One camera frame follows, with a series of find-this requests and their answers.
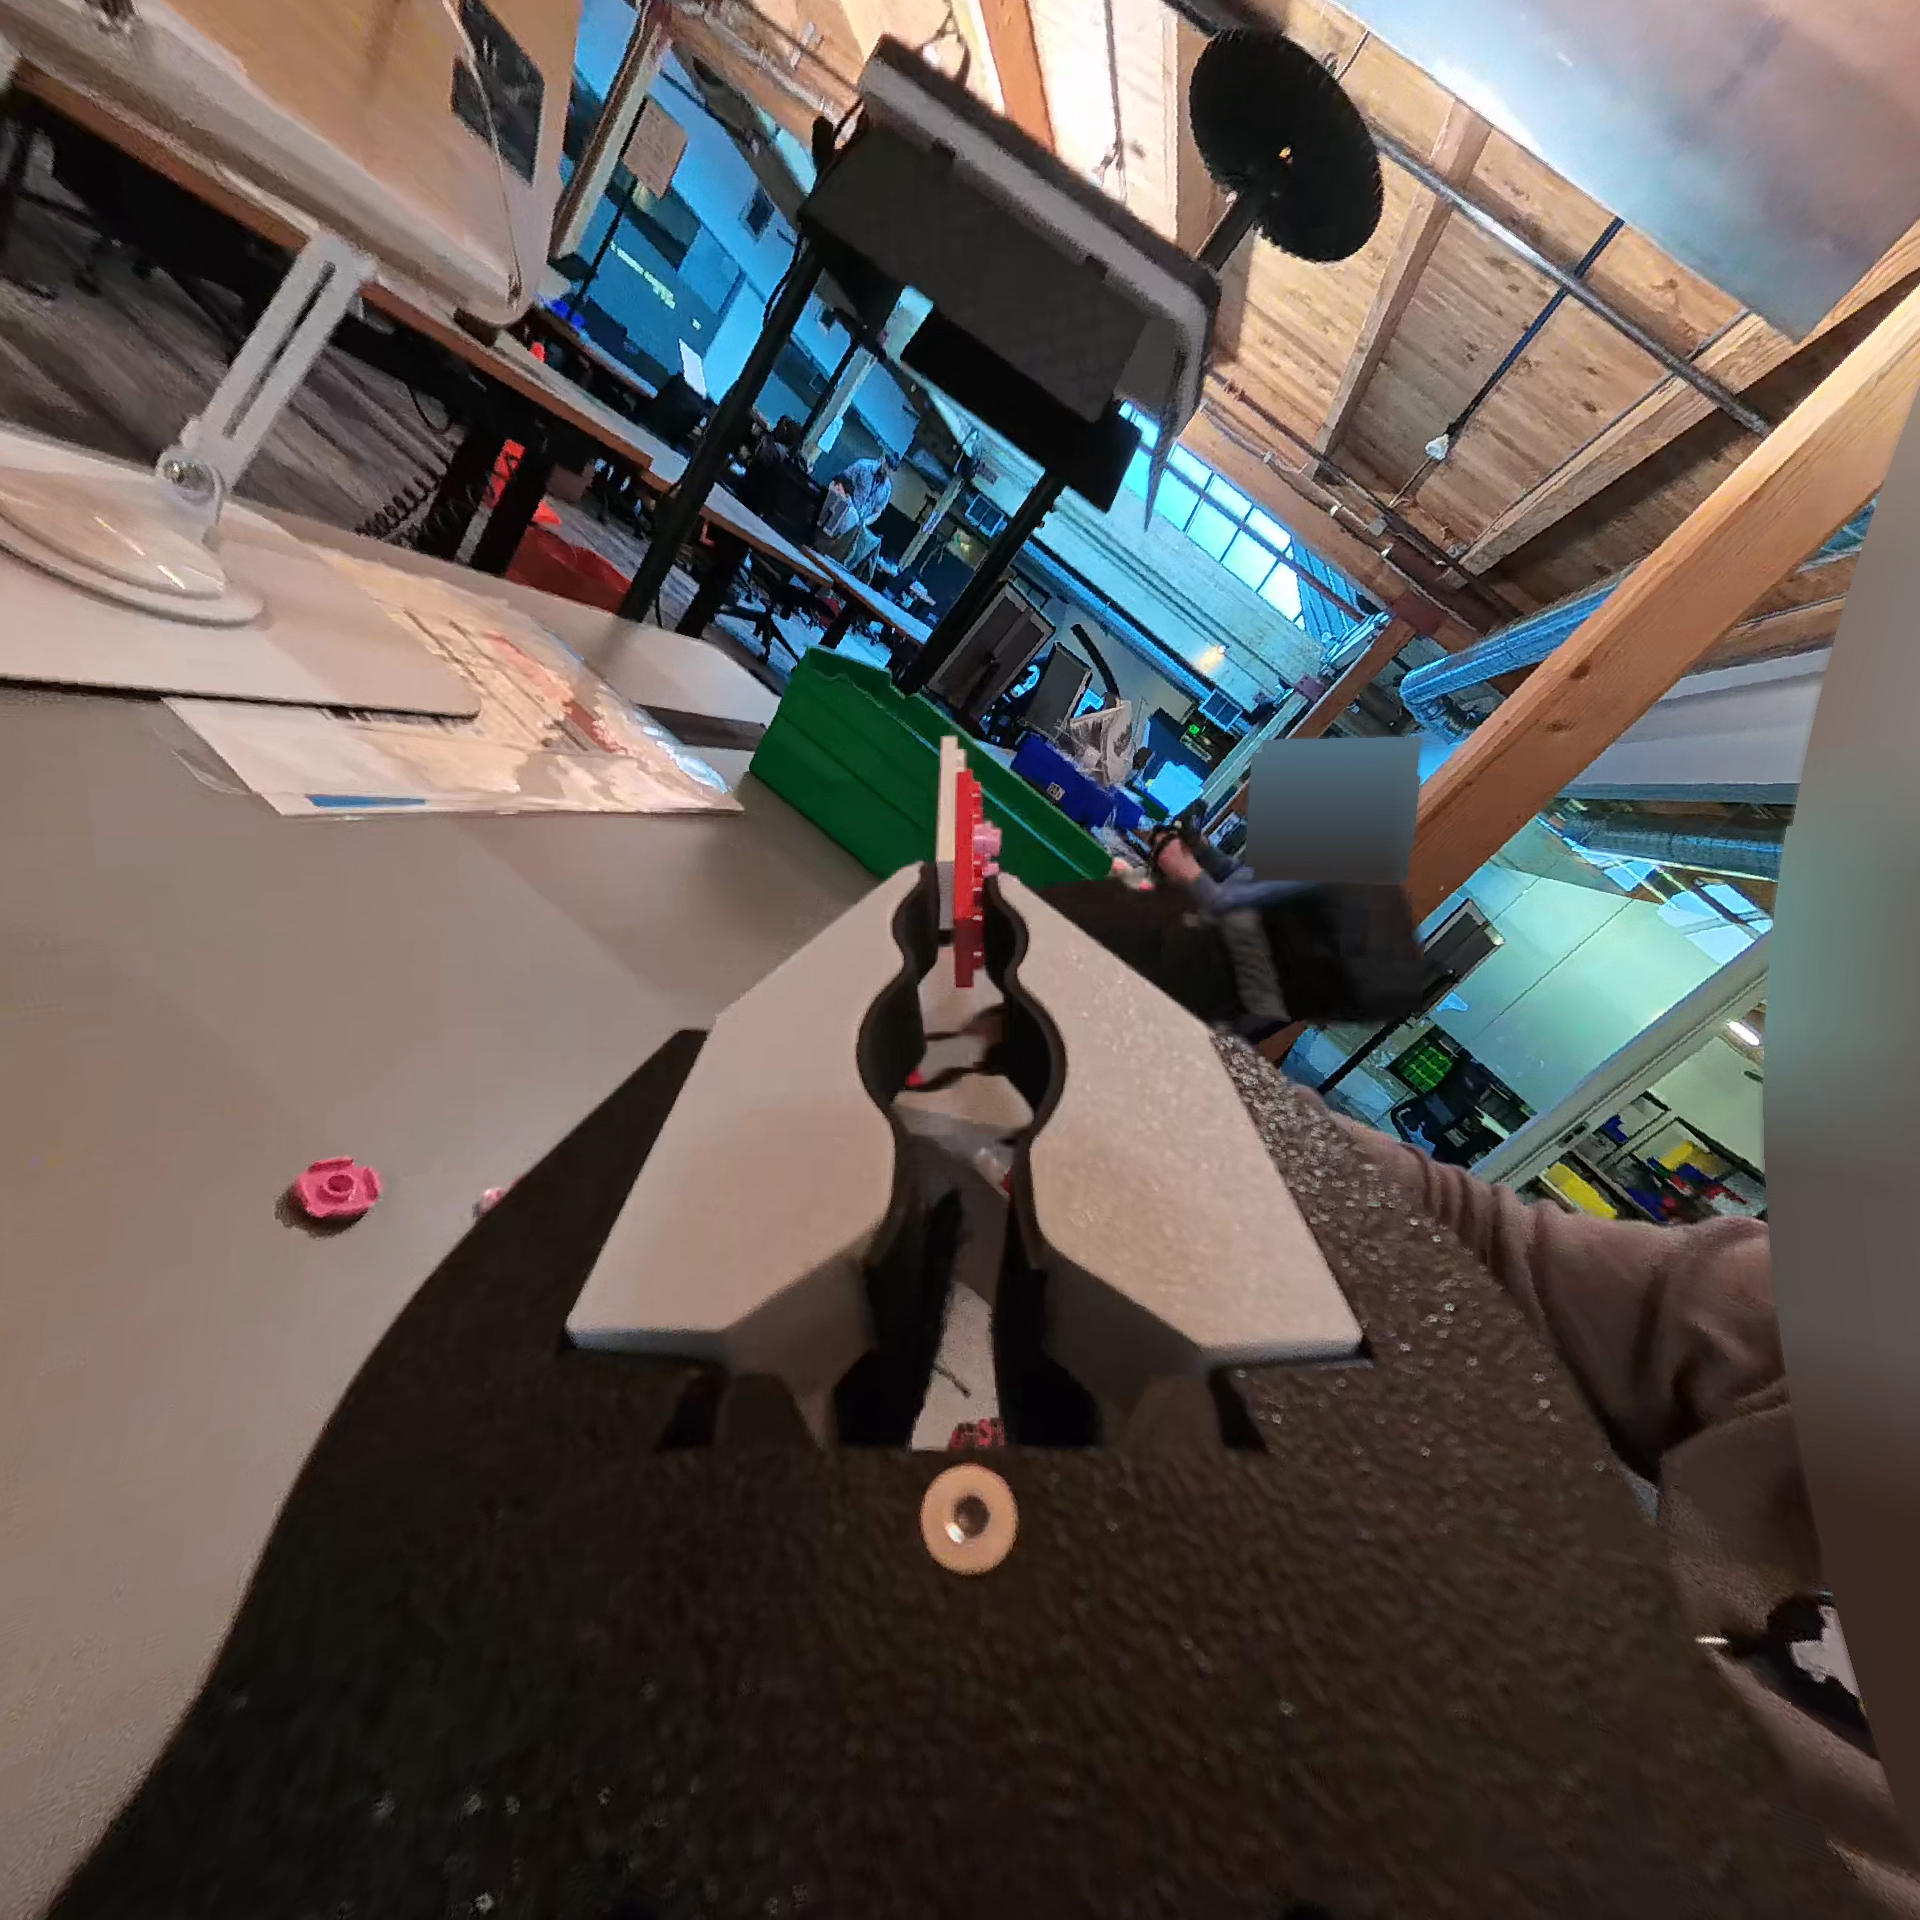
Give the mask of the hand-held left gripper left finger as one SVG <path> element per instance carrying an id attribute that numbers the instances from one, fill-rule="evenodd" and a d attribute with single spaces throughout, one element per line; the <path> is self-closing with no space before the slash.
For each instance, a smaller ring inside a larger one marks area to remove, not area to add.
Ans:
<path id="1" fill-rule="evenodd" d="M 911 1440 L 959 1220 L 895 1110 L 940 907 L 931 864 L 898 872 L 699 1036 L 571 1346 L 774 1378 L 838 1444 Z"/>

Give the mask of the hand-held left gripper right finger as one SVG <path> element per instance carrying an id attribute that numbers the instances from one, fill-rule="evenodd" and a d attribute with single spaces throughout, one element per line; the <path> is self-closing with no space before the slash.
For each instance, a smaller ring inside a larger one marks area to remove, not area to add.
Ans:
<path id="1" fill-rule="evenodd" d="M 1030 1110 L 992 1310 L 1010 1444 L 1116 1444 L 1242 1376 L 1364 1366 L 1364 1332 L 1203 1020 L 1055 904 L 988 881 L 999 1054 Z"/>

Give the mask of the red and white lego assembly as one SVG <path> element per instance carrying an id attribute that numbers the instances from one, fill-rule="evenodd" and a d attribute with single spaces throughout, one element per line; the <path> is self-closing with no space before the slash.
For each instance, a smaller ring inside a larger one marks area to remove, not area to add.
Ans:
<path id="1" fill-rule="evenodd" d="M 911 1435 L 915 1449 L 949 1454 L 1004 1443 L 992 1307 L 1016 1142 L 1030 1110 L 995 1058 L 1002 994 L 988 974 L 984 884 L 999 868 L 1002 830 L 957 736 L 940 744 L 935 804 L 942 940 L 918 986 L 926 1046 L 898 1110 L 920 1153 L 926 1195 L 957 1203 L 944 1320 Z"/>

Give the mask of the person's right forearm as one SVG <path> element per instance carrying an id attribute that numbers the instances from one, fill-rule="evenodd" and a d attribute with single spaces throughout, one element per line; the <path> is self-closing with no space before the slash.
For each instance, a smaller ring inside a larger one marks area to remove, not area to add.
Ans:
<path id="1" fill-rule="evenodd" d="M 1818 1538 L 1766 1226 L 1650 1227 L 1533 1208 L 1335 1123 L 1398 1204 L 1479 1260 L 1558 1353 L 1623 1467 L 1658 1497 L 1687 1633 L 1775 1744 L 1866 1896 L 1885 1916 L 1915 1916 L 1915 1850 Z"/>

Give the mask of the pink lego flower piece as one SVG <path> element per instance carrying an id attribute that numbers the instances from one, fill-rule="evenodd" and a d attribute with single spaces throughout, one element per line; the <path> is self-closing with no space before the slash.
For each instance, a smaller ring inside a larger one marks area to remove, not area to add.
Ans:
<path id="1" fill-rule="evenodd" d="M 306 1163 L 280 1197 L 285 1218 L 312 1233 L 342 1233 L 375 1212 L 383 1193 L 378 1168 L 351 1156 Z"/>

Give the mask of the lego instruction booklet in bag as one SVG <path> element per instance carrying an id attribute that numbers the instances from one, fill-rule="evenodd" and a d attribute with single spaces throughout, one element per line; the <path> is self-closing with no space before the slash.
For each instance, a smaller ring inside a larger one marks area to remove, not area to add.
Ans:
<path id="1" fill-rule="evenodd" d="M 707 817 L 733 786 L 560 635 L 466 587 L 327 558 L 477 696 L 476 717 L 166 700 L 236 789 L 283 819 Z"/>

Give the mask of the green plastic bin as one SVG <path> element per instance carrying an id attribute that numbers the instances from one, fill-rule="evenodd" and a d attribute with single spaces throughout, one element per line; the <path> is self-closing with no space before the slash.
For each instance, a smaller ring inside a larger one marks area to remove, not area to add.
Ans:
<path id="1" fill-rule="evenodd" d="M 923 696 L 826 646 L 791 670 L 749 773 L 876 878 L 935 857 L 942 744 L 963 744 L 988 821 L 1002 830 L 999 864 L 1048 888 L 1104 881 L 1111 852 L 1083 825 L 967 736 Z"/>

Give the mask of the white flat board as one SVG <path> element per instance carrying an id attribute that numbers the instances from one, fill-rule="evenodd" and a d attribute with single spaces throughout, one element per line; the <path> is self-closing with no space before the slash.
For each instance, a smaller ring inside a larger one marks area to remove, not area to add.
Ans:
<path id="1" fill-rule="evenodd" d="M 118 606 L 2 560 L 2 683 L 470 720 L 479 696 L 415 626 L 331 558 L 243 542 L 230 571 L 261 598 L 243 626 Z"/>

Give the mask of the black light stand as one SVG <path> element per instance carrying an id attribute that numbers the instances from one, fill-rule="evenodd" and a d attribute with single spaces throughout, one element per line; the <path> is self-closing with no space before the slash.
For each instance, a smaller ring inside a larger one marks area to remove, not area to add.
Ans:
<path id="1" fill-rule="evenodd" d="M 789 344 L 800 314 L 815 291 L 826 266 L 812 240 L 798 242 L 795 257 L 782 277 L 774 299 L 765 308 L 758 339 L 749 360 L 733 386 L 716 405 L 688 467 L 678 482 L 669 486 L 662 506 L 656 512 L 656 529 L 646 552 L 631 576 L 621 602 L 620 618 L 631 622 L 650 620 L 664 578 L 682 558 L 682 549 L 702 517 L 708 494 L 718 484 L 720 472 L 728 465 L 731 453 L 743 441 L 752 403 L 760 394 L 765 377 L 773 372 L 780 349 Z M 931 638 L 920 643 L 918 651 L 895 666 L 894 680 L 906 696 L 923 693 L 932 680 L 957 653 L 972 626 L 996 595 L 1007 570 L 1016 560 L 1022 547 L 1038 533 L 1045 517 L 1054 509 L 1064 492 L 1064 475 L 1045 472 L 1036 486 L 1024 496 L 1022 508 L 1006 521 L 988 558 L 975 568 L 975 573 L 957 602 L 947 610 Z"/>

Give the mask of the wooden beam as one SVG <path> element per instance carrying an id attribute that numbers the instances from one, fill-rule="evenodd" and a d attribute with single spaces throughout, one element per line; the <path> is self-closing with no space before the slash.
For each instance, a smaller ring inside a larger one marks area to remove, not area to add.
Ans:
<path id="1" fill-rule="evenodd" d="M 1909 293 L 1423 785 L 1407 906 L 1431 914 L 1872 498 L 1918 386 Z"/>

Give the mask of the white desk lamp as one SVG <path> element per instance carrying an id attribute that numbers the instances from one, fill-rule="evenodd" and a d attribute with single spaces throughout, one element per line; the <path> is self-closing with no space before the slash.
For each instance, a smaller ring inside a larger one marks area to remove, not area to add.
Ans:
<path id="1" fill-rule="evenodd" d="M 2 462 L 2 547 L 118 608 L 210 629 L 262 616 L 215 554 L 226 500 L 328 345 L 375 264 L 316 230 L 237 347 L 215 394 L 148 475 Z"/>

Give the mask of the black round disc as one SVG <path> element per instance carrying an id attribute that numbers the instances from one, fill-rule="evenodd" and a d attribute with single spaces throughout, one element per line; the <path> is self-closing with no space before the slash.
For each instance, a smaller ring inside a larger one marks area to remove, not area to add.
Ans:
<path id="1" fill-rule="evenodd" d="M 1187 108 L 1207 176 L 1229 198 L 1203 268 L 1223 273 L 1250 234 L 1319 266 L 1372 242 L 1386 205 L 1374 134 L 1303 46 L 1268 30 L 1213 34 Z"/>

